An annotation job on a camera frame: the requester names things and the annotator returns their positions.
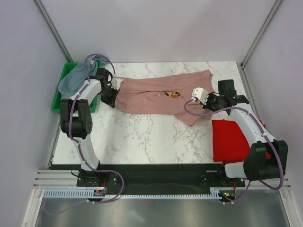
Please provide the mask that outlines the pink t shirt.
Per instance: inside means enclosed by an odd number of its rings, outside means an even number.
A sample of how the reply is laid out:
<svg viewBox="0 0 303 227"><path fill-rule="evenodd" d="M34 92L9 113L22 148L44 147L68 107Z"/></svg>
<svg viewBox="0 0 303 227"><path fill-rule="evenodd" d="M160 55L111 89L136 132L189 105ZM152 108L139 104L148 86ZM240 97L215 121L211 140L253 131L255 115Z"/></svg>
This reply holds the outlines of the pink t shirt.
<svg viewBox="0 0 303 227"><path fill-rule="evenodd" d="M115 107L130 114L173 115L188 126L199 121L184 110L194 88L214 92L210 70L149 79L122 78Z"/></svg>

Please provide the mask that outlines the green plastic bin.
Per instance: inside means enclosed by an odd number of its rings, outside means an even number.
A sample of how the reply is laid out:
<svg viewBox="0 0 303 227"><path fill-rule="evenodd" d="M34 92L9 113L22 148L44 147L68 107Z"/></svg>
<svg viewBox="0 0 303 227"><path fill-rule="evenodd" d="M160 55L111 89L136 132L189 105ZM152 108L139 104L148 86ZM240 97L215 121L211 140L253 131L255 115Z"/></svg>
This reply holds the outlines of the green plastic bin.
<svg viewBox="0 0 303 227"><path fill-rule="evenodd" d="M65 76L67 74L69 74L77 65L77 62L68 62L64 65L62 73L61 73L61 77L59 79L59 83L65 78ZM61 93L59 92L59 90L56 90L55 96L54 96L54 100L53 100L53 104L52 104L52 110L54 112L59 113L60 112L60 102L61 102ZM96 106L97 106L97 99L98 97L95 96L93 101L90 104L90 112L94 113L96 111Z"/></svg>

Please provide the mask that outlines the left aluminium corner post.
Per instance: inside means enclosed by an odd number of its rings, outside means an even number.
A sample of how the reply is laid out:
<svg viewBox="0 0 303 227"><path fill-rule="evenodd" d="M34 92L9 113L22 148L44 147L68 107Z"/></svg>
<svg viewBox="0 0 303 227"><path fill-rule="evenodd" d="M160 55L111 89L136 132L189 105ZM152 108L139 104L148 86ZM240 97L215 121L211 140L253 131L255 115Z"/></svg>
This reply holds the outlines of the left aluminium corner post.
<svg viewBox="0 0 303 227"><path fill-rule="evenodd" d="M41 0L33 0L33 3L37 7L41 17L43 18L46 26L50 30L55 42L59 46L63 56L65 57L67 62L73 62L73 59L66 47L66 45L63 42L63 39L61 38L58 30L56 29L55 24L53 23L49 13L46 10L46 7L44 6L43 2Z"/></svg>

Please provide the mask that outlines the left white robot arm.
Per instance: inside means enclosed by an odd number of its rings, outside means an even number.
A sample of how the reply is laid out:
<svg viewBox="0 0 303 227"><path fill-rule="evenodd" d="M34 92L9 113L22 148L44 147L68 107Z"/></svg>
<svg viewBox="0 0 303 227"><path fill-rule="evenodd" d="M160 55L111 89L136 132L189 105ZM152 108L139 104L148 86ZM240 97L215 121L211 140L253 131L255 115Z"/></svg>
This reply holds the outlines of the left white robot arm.
<svg viewBox="0 0 303 227"><path fill-rule="evenodd" d="M109 173L98 171L100 161L94 151L90 134L93 120L90 104L100 95L101 102L114 108L119 93L119 83L105 68L99 68L95 76L89 76L75 95L60 102L60 125L63 133L75 145L81 165L77 175L78 187L106 187Z"/></svg>

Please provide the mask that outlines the aluminium corner post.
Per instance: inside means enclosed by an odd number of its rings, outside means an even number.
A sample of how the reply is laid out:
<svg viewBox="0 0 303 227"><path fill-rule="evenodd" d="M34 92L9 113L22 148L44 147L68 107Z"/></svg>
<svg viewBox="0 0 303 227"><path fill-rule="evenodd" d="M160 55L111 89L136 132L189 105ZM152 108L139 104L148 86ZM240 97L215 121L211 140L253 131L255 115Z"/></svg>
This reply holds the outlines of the aluminium corner post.
<svg viewBox="0 0 303 227"><path fill-rule="evenodd" d="M66 45L63 42L63 39L61 38L58 30L56 29L55 24L53 23L49 13L46 10L46 7L44 6L43 2L41 0L33 0L33 3L37 7L41 17L43 18L46 26L50 30L55 42L59 46L63 56L65 57L67 62L73 62L73 59L66 47Z"/></svg>
<svg viewBox="0 0 303 227"><path fill-rule="evenodd" d="M266 18L264 19L260 29L258 30L252 44L250 45L244 59L239 63L239 67L241 70L244 70L245 66L247 65L248 61L250 60L252 54L254 53L257 45L259 44L260 40L262 39L263 35L265 34L266 30L269 28L271 22L273 21L276 13L280 9L281 5L284 3L284 0L275 0L274 4L270 8Z"/></svg>

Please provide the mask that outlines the right aluminium corner post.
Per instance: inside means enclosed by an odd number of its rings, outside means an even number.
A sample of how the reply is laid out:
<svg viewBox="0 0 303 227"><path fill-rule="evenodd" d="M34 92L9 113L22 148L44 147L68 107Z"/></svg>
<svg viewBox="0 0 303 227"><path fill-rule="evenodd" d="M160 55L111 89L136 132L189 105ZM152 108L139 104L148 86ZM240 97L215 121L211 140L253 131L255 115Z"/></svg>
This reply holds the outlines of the right aluminium corner post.
<svg viewBox="0 0 303 227"><path fill-rule="evenodd" d="M266 18L264 19L260 29L258 30L252 44L250 45L244 59L239 63L239 67L241 70L244 70L245 66L247 65L248 61L250 60L252 54L254 53L257 45L259 44L260 40L262 39L263 35L265 34L266 30L269 28L271 22L273 21L276 13L280 9L281 5L284 3L284 0L275 0L274 4L270 8Z"/></svg>

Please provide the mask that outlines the aluminium rail frame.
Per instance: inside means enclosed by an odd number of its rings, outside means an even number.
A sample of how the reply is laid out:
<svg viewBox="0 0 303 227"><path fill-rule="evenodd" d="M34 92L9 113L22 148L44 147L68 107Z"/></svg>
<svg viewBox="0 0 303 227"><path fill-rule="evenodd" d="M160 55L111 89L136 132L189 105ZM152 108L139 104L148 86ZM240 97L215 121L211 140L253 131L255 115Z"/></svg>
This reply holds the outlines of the aluminium rail frame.
<svg viewBox="0 0 303 227"><path fill-rule="evenodd" d="M40 170L24 227L289 227L290 185L271 191L222 164L79 165Z"/></svg>

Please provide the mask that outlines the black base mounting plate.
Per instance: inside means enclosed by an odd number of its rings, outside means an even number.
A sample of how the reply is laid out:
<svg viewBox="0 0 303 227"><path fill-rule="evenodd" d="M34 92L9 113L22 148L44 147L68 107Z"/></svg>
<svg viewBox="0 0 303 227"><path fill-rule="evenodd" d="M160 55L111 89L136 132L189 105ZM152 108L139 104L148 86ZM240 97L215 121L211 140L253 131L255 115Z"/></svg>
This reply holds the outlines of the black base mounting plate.
<svg viewBox="0 0 303 227"><path fill-rule="evenodd" d="M243 188L239 178L228 178L223 164L110 164L98 172L106 178L108 195L117 193L206 192L206 188Z"/></svg>

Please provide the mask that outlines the folded red t shirt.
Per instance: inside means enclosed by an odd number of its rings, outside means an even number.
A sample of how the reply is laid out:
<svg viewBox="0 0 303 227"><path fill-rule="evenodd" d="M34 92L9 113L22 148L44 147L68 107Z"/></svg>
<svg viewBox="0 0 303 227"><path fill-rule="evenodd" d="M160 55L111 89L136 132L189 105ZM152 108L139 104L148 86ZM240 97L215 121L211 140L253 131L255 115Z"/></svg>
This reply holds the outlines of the folded red t shirt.
<svg viewBox="0 0 303 227"><path fill-rule="evenodd" d="M236 163L243 162L250 146L241 129L234 121L212 120L213 161Z"/></svg>

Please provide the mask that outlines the grey-blue t shirt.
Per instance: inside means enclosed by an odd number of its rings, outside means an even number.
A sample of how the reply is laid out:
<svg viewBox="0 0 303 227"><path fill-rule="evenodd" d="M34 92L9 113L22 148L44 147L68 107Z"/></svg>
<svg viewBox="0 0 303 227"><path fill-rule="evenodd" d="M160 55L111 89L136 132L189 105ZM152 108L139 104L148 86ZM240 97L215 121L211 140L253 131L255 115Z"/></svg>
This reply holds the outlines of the grey-blue t shirt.
<svg viewBox="0 0 303 227"><path fill-rule="evenodd" d="M89 76L95 76L99 68L98 62L101 62L102 65L111 63L108 57L101 54L91 54L86 57L85 60L77 63L58 85L61 99L69 99L71 96L75 95L84 85L87 74Z"/></svg>

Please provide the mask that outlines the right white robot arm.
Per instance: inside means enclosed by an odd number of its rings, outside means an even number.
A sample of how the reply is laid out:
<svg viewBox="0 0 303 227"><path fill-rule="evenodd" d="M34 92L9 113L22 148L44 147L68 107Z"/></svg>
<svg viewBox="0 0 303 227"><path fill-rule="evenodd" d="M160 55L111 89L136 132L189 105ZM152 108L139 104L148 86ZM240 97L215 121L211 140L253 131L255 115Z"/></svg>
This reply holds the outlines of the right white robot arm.
<svg viewBox="0 0 303 227"><path fill-rule="evenodd" d="M271 135L253 113L251 105L244 95L238 95L234 81L218 82L219 92L198 89L199 101L204 109L214 113L225 111L234 120L244 134L250 150L243 162L225 165L225 170L217 174L217 181L228 186L234 178L260 181L279 178L278 190L282 187L286 169L288 145Z"/></svg>

